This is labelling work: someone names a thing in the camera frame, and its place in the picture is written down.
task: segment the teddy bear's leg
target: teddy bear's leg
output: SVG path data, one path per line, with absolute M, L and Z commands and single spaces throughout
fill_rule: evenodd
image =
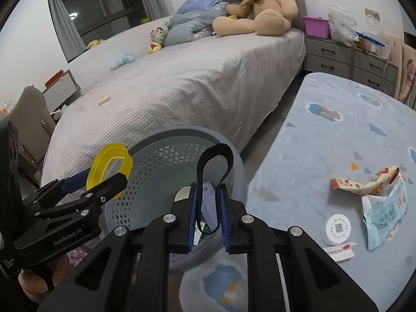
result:
M 280 36 L 290 27 L 290 22 L 273 9 L 263 10 L 254 19 L 254 30 L 259 35 Z
M 217 17 L 212 24 L 214 31 L 220 36 L 254 33 L 253 26 L 253 20 L 248 20 L 247 18 L 233 20 L 225 16 Z

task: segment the chair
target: chair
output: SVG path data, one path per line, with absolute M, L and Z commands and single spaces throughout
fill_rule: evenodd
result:
M 17 129 L 19 166 L 39 186 L 44 158 L 55 129 L 41 91 L 24 88 L 16 105 L 1 121 L 11 121 Z

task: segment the drawer handle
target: drawer handle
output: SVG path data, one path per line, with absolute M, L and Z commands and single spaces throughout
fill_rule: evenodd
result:
M 368 80 L 368 83 L 369 84 L 374 84 L 375 86 L 380 87 L 380 84 L 379 83 L 375 83 L 375 82 L 373 82 L 371 80 Z
M 374 68 L 374 69 L 377 69 L 378 71 L 380 71 L 381 72 L 381 70 L 383 69 L 383 67 L 377 67 L 377 66 L 375 66 L 373 63 L 370 63 L 370 67 L 372 67 L 372 68 Z
M 321 50 L 322 51 L 327 51 L 327 52 L 332 53 L 332 54 L 335 55 L 335 51 L 333 51 L 333 50 L 328 50 L 328 49 L 323 49 L 323 48 L 321 48 Z
M 328 67 L 328 66 L 326 66 L 326 65 L 324 65 L 324 64 L 321 64 L 321 67 L 322 67 L 322 68 L 328 68 L 328 69 L 331 69 L 331 70 L 334 70 L 334 69 L 335 69 L 334 67 Z

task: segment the blue plush toy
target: blue plush toy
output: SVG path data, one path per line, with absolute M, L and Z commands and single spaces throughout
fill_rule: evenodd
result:
M 134 58 L 133 54 L 125 54 L 115 62 L 114 67 L 111 67 L 111 70 L 116 70 L 125 64 L 133 63 L 135 60 L 136 59 Z

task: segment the white plastic bag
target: white plastic bag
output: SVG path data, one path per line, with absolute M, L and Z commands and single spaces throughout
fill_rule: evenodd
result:
M 385 47 L 382 47 L 381 45 L 379 46 L 369 40 L 364 40 L 366 50 L 369 53 L 377 55 L 379 58 L 388 60 L 388 58 L 390 57 L 390 52 L 392 51 L 392 48 L 390 47 L 387 33 L 385 32 L 382 24 L 380 23 L 379 20 L 374 18 L 373 15 L 367 15 L 366 21 L 370 30 L 364 32 L 364 35 L 372 37 L 374 40 L 377 40 L 385 45 Z
M 346 7 L 329 6 L 329 30 L 332 40 L 349 47 L 358 41 L 357 33 L 352 29 L 357 22 L 350 16 Z

